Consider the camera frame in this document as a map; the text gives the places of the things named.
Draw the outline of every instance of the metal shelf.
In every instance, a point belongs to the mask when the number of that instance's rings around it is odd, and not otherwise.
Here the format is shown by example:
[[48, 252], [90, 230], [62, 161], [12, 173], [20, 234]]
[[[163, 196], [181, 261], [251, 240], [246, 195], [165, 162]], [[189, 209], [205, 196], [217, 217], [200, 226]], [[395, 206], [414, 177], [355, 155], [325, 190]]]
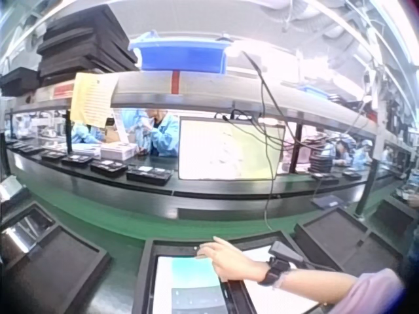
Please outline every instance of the metal shelf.
[[[236, 108], [251, 113], [262, 112], [259, 79], [195, 72], [181, 72], [179, 82], [174, 77], [171, 71], [120, 73], [111, 107], [154, 107], [220, 113], [228, 113]], [[326, 99], [281, 85], [277, 80], [267, 78], [266, 81], [283, 114], [290, 121], [346, 131], [357, 117], [356, 112]], [[7, 114], [11, 110], [13, 113], [27, 113], [67, 109], [71, 105], [72, 84], [73, 81], [68, 81], [39, 88], [33, 95], [3, 99], [1, 105], [7, 106]], [[283, 120], [266, 91], [264, 102], [267, 116]], [[374, 139], [377, 125], [360, 116], [352, 130]], [[386, 132], [386, 141], [412, 150], [389, 131]]]

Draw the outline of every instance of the green floor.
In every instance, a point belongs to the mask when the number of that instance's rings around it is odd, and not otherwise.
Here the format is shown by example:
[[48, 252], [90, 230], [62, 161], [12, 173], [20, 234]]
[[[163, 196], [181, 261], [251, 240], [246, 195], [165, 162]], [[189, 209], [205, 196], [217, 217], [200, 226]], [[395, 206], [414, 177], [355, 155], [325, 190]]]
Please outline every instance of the green floor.
[[[32, 200], [38, 201], [62, 224], [80, 236], [103, 247], [112, 257], [111, 266], [103, 276], [101, 283], [97, 285], [96, 290], [86, 297], [88, 301], [81, 313], [122, 314], [131, 312], [137, 271], [145, 239], [151, 237], [208, 239], [214, 235], [229, 239], [269, 232], [263, 220], [186, 221], [127, 213], [74, 196], [56, 186], [39, 184], [36, 180], [25, 177], [24, 173], [19, 175], [19, 179], [32, 191]], [[367, 216], [374, 211], [383, 198], [400, 184], [401, 182], [395, 182], [371, 193], [367, 202]], [[354, 209], [355, 204], [348, 210], [353, 211]], [[270, 218], [269, 223], [275, 230], [291, 233], [297, 222], [309, 220], [318, 213]]]

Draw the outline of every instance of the wrist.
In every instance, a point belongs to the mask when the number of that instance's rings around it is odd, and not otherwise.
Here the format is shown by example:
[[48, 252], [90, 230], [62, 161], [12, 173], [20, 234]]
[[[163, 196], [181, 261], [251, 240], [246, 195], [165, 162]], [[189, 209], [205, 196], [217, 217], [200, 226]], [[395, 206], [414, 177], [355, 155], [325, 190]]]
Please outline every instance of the wrist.
[[254, 262], [247, 279], [260, 283], [268, 273], [270, 267], [266, 262]]

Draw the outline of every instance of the pink sleeve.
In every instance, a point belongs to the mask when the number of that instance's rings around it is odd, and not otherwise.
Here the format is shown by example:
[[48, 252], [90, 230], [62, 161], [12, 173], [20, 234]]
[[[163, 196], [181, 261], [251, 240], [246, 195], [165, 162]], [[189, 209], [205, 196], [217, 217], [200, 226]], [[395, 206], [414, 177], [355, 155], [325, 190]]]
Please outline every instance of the pink sleeve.
[[403, 284], [390, 269], [364, 273], [329, 314], [381, 314], [401, 295]]

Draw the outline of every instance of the blue bin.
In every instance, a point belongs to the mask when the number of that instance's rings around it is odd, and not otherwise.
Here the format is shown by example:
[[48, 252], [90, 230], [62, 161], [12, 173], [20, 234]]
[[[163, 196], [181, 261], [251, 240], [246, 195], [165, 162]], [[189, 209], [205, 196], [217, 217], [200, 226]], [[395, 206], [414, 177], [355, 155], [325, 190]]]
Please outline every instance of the blue bin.
[[224, 49], [228, 46], [230, 43], [205, 39], [150, 38], [131, 43], [130, 50], [140, 49], [142, 70], [225, 74]]
[[323, 90], [319, 90], [318, 88], [315, 88], [310, 85], [304, 85], [301, 87], [298, 87], [299, 90], [302, 90], [303, 92], [306, 92], [308, 94], [312, 94], [314, 96], [323, 98], [323, 99], [329, 99], [329, 94], [324, 92]]

